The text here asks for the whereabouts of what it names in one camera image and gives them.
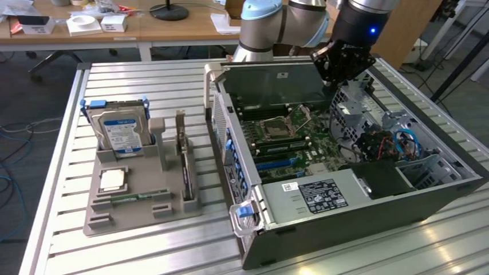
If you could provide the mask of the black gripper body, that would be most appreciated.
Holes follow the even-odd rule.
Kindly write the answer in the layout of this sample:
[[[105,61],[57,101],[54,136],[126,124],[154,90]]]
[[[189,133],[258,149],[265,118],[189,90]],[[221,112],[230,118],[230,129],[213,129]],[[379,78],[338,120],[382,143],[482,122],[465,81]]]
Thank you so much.
[[[367,53],[378,40],[389,15],[390,1],[342,1],[329,39],[329,52],[339,54],[342,50],[353,50]]]

